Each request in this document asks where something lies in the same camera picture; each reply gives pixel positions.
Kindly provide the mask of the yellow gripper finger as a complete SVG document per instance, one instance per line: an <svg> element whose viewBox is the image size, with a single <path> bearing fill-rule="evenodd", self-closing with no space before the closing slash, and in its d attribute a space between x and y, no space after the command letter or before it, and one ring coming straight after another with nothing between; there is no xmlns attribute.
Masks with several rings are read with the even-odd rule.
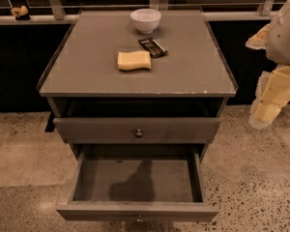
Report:
<svg viewBox="0 0 290 232"><path fill-rule="evenodd" d="M248 122L254 129L262 130L290 102L290 66L278 65L272 72L262 72L255 96Z"/></svg>
<svg viewBox="0 0 290 232"><path fill-rule="evenodd" d="M262 27L256 34L246 41L246 47L250 49L265 49L267 45L267 36L269 31L269 24Z"/></svg>

